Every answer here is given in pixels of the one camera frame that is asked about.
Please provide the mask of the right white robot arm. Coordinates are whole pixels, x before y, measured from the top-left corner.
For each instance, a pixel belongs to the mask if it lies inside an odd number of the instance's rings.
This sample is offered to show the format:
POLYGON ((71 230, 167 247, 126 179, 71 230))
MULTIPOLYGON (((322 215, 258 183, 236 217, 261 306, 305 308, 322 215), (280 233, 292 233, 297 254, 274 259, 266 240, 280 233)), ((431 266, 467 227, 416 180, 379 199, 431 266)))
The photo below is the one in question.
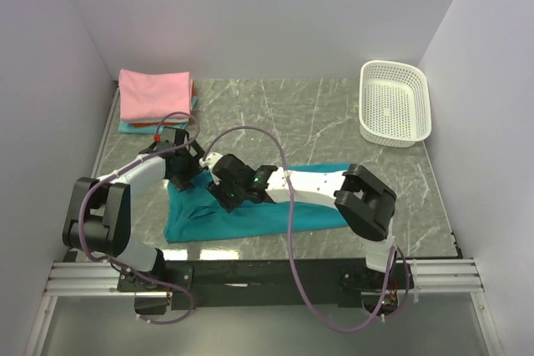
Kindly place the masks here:
POLYGON ((285 171, 263 165, 257 169, 233 154, 209 153, 199 161, 209 171, 209 192, 222 208, 232 212, 243 202, 308 203, 338 210, 364 244, 366 278, 375 288, 385 288, 395 279, 388 260, 394 244, 390 222, 395 214, 396 193, 370 170, 351 164, 331 173, 285 171))

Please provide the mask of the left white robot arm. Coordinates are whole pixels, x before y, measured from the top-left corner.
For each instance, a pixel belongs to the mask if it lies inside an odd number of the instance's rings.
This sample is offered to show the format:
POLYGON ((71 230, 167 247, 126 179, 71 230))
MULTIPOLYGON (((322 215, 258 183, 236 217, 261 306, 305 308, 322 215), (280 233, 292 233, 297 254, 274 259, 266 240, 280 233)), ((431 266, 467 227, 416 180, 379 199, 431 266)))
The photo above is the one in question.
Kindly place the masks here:
POLYGON ((204 150, 186 130, 164 128, 130 163, 99 178, 80 178, 73 185, 63 244, 99 253, 137 272, 149 291, 164 286, 167 271, 163 251, 132 234, 132 202, 151 186, 169 181, 179 191, 193 187, 203 168, 204 150))

